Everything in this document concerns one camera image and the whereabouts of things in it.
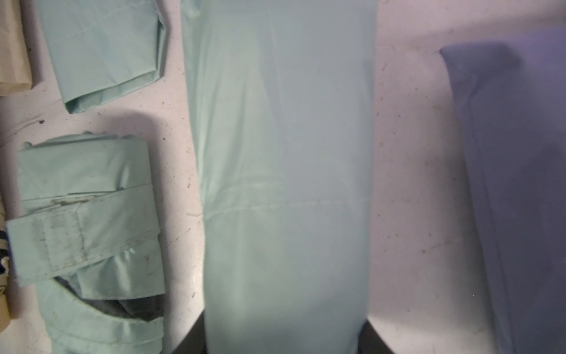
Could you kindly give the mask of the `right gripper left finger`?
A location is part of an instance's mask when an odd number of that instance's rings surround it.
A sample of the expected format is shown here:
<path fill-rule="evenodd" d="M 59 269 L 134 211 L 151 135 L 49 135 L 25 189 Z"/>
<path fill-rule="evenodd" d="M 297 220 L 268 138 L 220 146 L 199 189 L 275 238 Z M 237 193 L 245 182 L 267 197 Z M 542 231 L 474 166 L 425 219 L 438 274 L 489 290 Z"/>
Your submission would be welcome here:
<path fill-rule="evenodd" d="M 207 354 L 204 311 L 172 354 Z"/>

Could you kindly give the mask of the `yellow umbrella sleeve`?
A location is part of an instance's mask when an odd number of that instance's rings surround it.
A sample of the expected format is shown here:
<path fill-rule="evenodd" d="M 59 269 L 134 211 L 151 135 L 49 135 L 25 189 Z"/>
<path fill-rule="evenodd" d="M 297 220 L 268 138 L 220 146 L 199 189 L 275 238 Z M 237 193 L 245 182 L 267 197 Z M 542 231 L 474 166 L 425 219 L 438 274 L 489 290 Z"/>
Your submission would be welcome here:
<path fill-rule="evenodd" d="M 1 0 L 1 96 L 32 88 L 20 1 Z"/>

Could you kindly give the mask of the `yellow umbrella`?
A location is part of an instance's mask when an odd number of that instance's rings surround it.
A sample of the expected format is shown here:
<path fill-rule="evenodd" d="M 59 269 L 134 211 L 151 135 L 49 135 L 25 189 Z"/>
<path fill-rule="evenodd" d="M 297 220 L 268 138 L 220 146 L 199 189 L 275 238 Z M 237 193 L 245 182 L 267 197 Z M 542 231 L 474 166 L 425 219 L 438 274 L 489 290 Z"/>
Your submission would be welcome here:
<path fill-rule="evenodd" d="M 10 250 L 6 230 L 6 213 L 3 202 L 0 203 L 0 252 L 1 252 L 1 274 L 0 274 L 0 331 L 3 332 L 10 324 L 10 311 L 7 304 L 7 286 L 10 272 Z"/>

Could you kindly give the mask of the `green umbrella sleeve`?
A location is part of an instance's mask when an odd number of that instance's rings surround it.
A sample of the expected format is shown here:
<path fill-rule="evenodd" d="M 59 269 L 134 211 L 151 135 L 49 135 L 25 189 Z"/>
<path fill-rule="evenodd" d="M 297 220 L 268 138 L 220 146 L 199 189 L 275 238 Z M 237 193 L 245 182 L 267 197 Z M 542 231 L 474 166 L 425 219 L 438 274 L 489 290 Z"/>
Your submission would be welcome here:
<path fill-rule="evenodd" d="M 152 0 L 37 1 L 61 99 L 78 114 L 163 75 L 167 24 Z"/>

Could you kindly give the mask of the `green umbrella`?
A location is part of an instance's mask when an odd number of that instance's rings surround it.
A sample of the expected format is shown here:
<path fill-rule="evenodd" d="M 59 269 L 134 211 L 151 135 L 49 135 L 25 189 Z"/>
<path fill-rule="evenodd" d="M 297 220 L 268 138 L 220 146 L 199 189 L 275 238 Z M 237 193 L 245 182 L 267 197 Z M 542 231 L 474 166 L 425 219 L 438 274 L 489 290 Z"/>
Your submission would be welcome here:
<path fill-rule="evenodd" d="M 77 134 L 17 154 L 24 214 L 8 222 L 54 353 L 160 353 L 166 292 L 141 138 Z"/>
<path fill-rule="evenodd" d="M 183 1 L 209 353 L 356 353 L 375 1 Z"/>

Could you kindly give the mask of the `purple umbrella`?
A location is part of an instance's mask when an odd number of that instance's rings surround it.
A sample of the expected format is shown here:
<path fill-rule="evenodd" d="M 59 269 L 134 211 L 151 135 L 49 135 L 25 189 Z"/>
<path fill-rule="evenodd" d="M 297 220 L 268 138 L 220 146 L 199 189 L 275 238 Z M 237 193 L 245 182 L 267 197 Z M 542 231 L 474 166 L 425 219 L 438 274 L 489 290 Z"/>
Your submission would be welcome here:
<path fill-rule="evenodd" d="M 565 351 L 565 27 L 446 46 L 501 353 Z"/>

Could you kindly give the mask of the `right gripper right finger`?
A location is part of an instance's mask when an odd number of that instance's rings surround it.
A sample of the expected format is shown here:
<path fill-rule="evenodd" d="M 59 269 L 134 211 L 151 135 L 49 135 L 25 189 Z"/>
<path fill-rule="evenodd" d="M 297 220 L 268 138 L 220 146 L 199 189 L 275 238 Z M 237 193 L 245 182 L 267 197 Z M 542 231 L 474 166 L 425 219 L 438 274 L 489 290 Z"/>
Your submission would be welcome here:
<path fill-rule="evenodd" d="M 366 320 L 358 338 L 358 354 L 394 354 L 394 352 L 382 340 L 370 321 Z"/>

